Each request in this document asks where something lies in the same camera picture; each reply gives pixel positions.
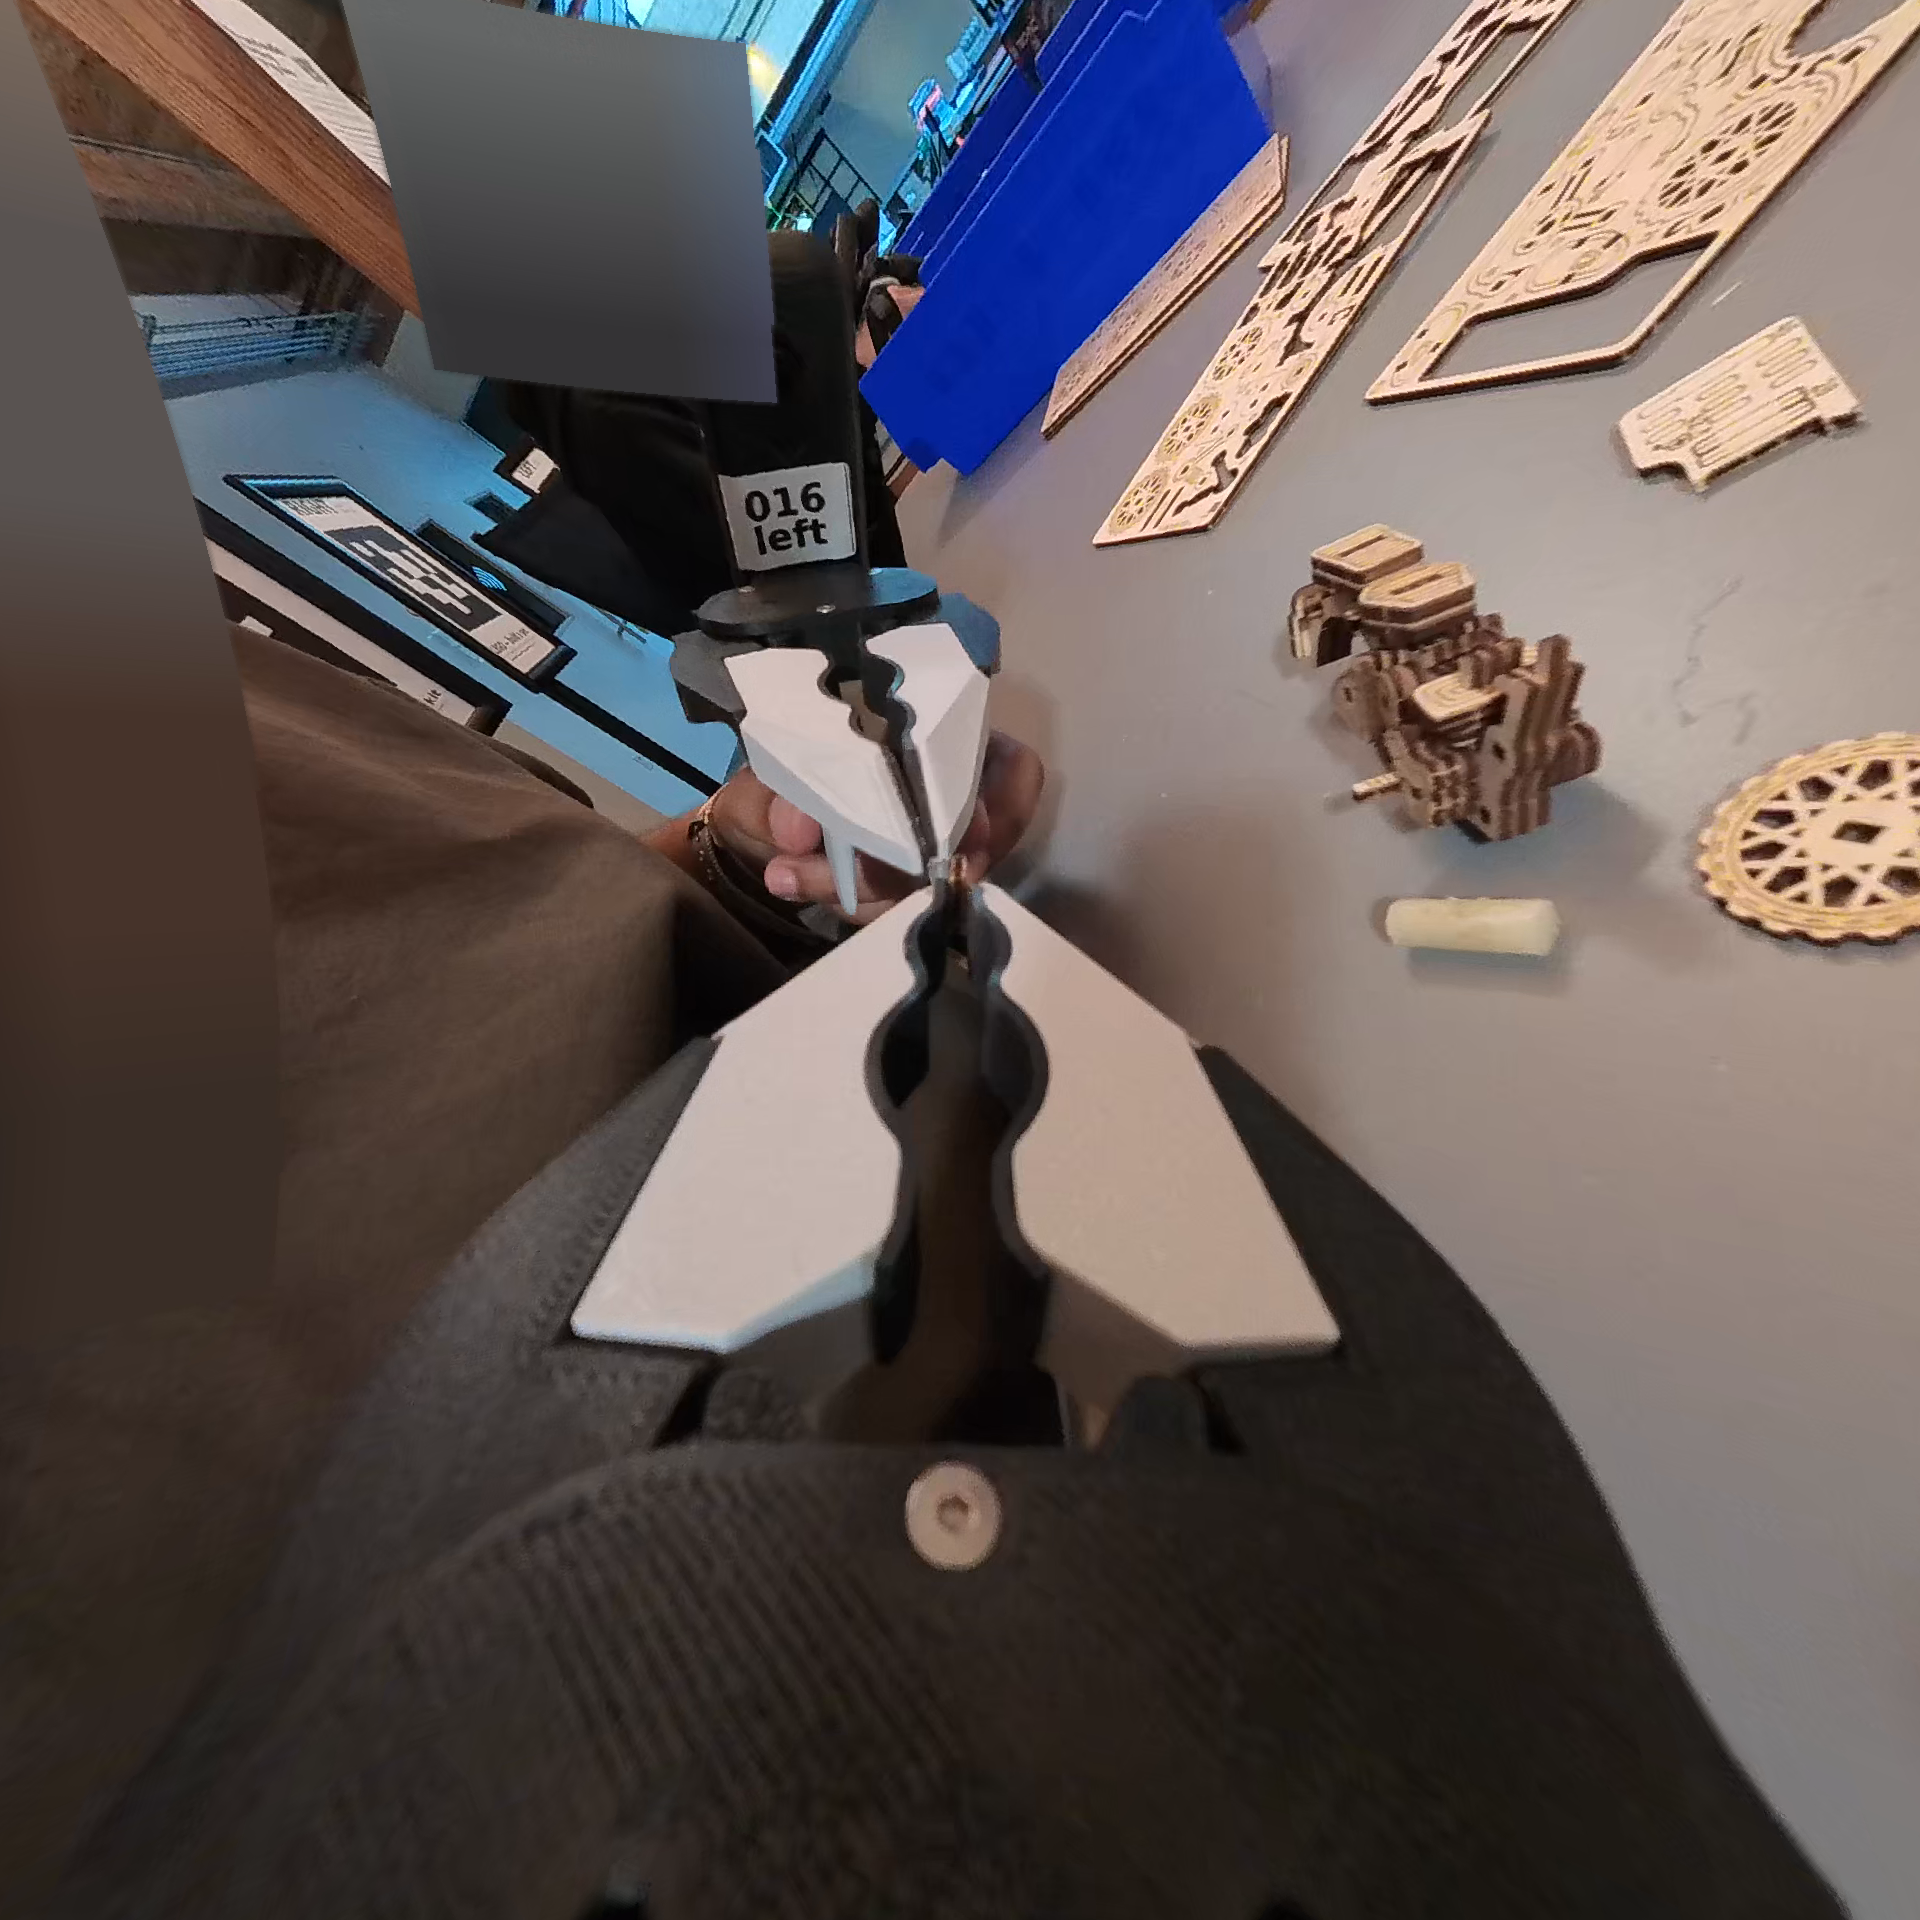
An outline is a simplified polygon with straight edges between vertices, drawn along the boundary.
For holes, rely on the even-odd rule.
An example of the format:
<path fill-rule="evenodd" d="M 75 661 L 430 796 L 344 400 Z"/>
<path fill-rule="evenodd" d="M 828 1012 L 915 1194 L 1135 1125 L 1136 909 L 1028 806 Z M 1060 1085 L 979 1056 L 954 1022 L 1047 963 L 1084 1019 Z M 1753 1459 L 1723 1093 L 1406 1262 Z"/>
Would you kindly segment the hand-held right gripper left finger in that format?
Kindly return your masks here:
<path fill-rule="evenodd" d="M 768 1376 L 831 1437 L 924 1427 L 912 1115 L 940 902 L 912 897 L 712 1042 L 569 1333 Z"/>

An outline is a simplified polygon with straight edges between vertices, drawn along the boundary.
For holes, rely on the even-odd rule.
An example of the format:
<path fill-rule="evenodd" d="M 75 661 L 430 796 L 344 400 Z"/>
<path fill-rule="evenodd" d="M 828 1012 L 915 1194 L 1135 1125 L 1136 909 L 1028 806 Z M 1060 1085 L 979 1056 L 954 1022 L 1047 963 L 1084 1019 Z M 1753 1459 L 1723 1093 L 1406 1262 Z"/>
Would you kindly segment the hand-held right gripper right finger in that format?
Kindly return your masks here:
<path fill-rule="evenodd" d="M 1194 1041 L 996 884 L 967 901 L 993 1206 L 1032 1357 L 1092 1445 L 1145 1378 L 1326 1356 L 1337 1321 Z"/>

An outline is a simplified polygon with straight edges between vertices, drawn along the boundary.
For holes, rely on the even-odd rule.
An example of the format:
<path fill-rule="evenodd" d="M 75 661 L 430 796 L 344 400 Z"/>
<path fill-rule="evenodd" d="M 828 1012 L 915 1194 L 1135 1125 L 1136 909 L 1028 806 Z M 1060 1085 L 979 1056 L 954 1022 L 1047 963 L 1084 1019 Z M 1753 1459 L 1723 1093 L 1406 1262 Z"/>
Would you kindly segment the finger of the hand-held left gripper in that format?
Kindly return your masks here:
<path fill-rule="evenodd" d="M 760 648 L 724 661 L 750 766 L 835 845 L 916 848 L 899 769 L 828 690 L 828 669 L 825 654 L 802 648 Z"/>
<path fill-rule="evenodd" d="M 990 683 L 954 628 L 880 637 L 891 667 L 883 713 L 930 869 L 946 869 L 976 813 L 990 738 Z"/>

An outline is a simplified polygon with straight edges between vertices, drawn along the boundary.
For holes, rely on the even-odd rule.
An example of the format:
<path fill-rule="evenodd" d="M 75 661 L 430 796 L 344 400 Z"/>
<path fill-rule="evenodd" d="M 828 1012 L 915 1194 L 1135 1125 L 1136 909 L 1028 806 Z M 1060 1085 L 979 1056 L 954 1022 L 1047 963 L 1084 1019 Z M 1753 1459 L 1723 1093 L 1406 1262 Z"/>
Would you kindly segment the white wax stick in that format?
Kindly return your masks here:
<path fill-rule="evenodd" d="M 1563 921 L 1547 899 L 1396 899 L 1383 912 L 1392 946 L 1417 953 L 1547 957 Z"/>

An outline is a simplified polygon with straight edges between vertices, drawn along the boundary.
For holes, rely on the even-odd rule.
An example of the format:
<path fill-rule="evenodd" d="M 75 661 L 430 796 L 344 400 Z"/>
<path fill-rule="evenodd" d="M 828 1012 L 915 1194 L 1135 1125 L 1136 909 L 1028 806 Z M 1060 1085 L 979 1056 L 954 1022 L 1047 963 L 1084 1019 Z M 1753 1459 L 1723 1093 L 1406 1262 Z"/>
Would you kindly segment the grey desk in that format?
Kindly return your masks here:
<path fill-rule="evenodd" d="M 1226 1048 L 1452 1262 L 1552 1392 L 1668 1641 L 1855 1915 L 1916 1915 L 1916 940 L 1774 942 L 1694 876 L 1721 796 L 1916 730 L 1916 48 L 1623 369 L 1369 381 L 1674 5 L 1574 5 L 1219 528 L 1092 532 L 1257 284 L 1236 258 L 1056 440 L 900 506 L 996 616 L 1047 762 L 1038 912 Z M 1860 398 L 1694 493 L 1618 418 L 1782 318 Z M 1347 803 L 1284 661 L 1386 521 L 1588 665 L 1596 779 L 1479 848 Z M 1547 957 L 1406 952 L 1396 899 L 1547 899 Z"/>

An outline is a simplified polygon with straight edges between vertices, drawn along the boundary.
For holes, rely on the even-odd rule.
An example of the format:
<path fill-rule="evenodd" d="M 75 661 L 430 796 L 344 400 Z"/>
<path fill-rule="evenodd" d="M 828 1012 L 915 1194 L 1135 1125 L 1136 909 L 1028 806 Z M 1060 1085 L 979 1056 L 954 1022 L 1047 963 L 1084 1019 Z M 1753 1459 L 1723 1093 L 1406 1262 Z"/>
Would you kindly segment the person's left hand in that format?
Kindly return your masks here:
<path fill-rule="evenodd" d="M 967 884 L 987 881 L 1019 848 L 1040 817 L 1044 779 L 1034 747 L 990 733 L 975 824 L 960 845 Z M 798 921 L 806 908 L 820 908 L 835 925 L 871 924 L 924 884 L 924 876 L 857 856 L 854 906 L 843 906 L 823 829 L 758 779 L 748 762 L 689 818 L 689 869 L 739 918 L 767 909 Z"/>

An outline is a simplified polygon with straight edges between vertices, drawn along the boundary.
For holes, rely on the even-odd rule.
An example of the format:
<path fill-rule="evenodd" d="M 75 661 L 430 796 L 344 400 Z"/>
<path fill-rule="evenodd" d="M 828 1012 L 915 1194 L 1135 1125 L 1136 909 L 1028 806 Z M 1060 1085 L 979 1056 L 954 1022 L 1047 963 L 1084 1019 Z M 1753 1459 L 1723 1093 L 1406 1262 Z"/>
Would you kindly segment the blue plastic bin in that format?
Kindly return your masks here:
<path fill-rule="evenodd" d="M 979 469 L 1272 142 L 1228 5 L 1072 5 L 1015 121 L 958 155 L 908 251 L 924 296 L 862 395 L 903 457 Z"/>

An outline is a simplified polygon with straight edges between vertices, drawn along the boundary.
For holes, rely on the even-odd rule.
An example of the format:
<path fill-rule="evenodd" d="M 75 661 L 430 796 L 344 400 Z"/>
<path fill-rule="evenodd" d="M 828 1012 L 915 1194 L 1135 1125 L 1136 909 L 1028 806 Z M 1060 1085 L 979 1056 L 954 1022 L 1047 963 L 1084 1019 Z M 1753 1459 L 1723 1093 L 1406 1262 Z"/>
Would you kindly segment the black framed sign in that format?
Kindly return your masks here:
<path fill-rule="evenodd" d="M 220 588 L 279 637 L 478 733 L 523 700 L 578 707 L 562 636 L 344 478 L 228 474 L 198 493 L 198 512 Z"/>

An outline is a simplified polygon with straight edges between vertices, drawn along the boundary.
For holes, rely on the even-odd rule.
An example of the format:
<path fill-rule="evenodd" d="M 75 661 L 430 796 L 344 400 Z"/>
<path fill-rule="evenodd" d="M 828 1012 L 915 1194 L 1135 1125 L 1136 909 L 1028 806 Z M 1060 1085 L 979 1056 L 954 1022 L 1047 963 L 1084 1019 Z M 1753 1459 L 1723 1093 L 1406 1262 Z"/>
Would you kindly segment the flat wooden parts sheet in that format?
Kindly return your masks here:
<path fill-rule="evenodd" d="M 1289 193 L 1289 136 L 1266 139 L 1190 232 L 1063 361 L 1047 395 L 1054 440 L 1272 220 Z"/>

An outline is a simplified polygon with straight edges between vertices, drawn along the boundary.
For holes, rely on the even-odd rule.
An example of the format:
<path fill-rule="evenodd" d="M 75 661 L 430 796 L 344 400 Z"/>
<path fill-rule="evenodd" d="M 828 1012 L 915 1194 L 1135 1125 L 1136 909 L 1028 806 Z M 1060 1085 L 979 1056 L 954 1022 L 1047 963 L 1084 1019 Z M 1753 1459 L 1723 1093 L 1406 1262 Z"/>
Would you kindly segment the partly built wooden model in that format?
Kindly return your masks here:
<path fill-rule="evenodd" d="M 1374 756 L 1356 803 L 1491 845 L 1547 828 L 1552 796 L 1600 769 L 1574 637 L 1527 641 L 1479 606 L 1473 572 L 1383 523 L 1322 545 L 1287 609 L 1294 661 L 1335 667 L 1335 720 Z"/>

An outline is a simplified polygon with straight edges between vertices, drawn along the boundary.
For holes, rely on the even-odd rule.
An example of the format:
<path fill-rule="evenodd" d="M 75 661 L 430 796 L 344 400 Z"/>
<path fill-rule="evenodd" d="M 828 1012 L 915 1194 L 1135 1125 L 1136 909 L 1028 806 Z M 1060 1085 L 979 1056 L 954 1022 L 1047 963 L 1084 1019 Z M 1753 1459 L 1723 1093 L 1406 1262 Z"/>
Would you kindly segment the long wooden parts sheet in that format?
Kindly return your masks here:
<path fill-rule="evenodd" d="M 1200 534 L 1228 514 L 1452 189 L 1500 93 L 1570 9 L 1474 3 L 1459 11 L 1265 251 L 1249 306 L 1098 525 L 1096 546 Z"/>

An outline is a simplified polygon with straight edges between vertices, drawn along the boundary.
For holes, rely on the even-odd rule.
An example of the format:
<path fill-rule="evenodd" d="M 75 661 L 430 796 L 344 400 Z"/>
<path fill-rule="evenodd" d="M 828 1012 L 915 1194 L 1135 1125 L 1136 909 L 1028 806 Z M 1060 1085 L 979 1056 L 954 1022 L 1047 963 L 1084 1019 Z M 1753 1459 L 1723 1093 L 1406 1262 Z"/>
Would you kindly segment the round wooden gear wheel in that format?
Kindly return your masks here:
<path fill-rule="evenodd" d="M 1697 840 L 1710 901 L 1771 940 L 1897 945 L 1918 930 L 1918 733 L 1799 753 L 1748 777 Z"/>

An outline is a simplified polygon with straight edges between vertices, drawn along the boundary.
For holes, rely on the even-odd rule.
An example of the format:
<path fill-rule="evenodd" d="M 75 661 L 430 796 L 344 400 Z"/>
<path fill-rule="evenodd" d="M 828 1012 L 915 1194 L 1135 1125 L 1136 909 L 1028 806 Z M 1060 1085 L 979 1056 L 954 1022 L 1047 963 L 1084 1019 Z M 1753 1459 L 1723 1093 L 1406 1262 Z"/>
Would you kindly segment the wooden shelf board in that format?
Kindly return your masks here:
<path fill-rule="evenodd" d="M 366 112 L 250 5 L 34 3 L 142 99 L 423 315 L 393 186 Z"/>

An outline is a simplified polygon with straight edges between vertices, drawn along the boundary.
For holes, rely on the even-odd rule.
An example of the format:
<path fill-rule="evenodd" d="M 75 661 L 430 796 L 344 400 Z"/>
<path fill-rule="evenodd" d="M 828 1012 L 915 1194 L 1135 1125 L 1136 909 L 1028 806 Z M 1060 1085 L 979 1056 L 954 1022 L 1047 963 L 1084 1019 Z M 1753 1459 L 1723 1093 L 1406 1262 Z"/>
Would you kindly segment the small wooden parts sheet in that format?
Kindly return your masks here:
<path fill-rule="evenodd" d="M 1857 425 L 1860 398 L 1801 318 L 1782 318 L 1627 409 L 1617 441 L 1640 476 L 1694 493 L 1807 435 Z"/>

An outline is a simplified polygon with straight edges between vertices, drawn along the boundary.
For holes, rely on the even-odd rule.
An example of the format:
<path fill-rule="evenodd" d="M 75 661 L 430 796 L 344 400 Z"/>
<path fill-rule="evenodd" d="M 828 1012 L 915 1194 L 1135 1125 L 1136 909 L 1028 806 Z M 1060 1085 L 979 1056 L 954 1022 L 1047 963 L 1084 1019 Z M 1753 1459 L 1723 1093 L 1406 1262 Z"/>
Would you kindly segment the wooden sheet with rectangular cutout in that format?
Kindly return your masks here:
<path fill-rule="evenodd" d="M 1918 5 L 1807 50 L 1810 3 L 1688 3 L 1600 99 L 1372 381 L 1369 405 L 1618 369 L 1918 35 Z M 1446 373 L 1476 328 L 1596 298 L 1648 264 L 1684 275 L 1622 338 Z"/>

